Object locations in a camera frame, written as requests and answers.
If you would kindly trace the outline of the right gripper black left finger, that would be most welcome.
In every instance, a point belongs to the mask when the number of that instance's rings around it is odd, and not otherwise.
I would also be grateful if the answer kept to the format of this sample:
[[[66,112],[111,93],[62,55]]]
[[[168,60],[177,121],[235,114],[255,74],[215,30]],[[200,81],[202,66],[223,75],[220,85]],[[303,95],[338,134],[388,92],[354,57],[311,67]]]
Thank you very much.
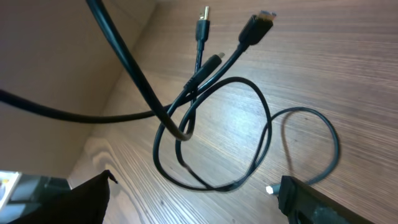
[[[11,223],[102,224],[110,199],[110,180],[117,183],[114,175],[109,170],[104,170]]]

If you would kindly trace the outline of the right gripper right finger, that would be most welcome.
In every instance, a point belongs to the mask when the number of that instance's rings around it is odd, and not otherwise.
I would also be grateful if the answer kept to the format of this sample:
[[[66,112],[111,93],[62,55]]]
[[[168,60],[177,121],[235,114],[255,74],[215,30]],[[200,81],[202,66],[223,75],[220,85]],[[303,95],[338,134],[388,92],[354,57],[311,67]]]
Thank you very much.
[[[290,224],[372,224],[295,177],[282,177],[277,198]]]

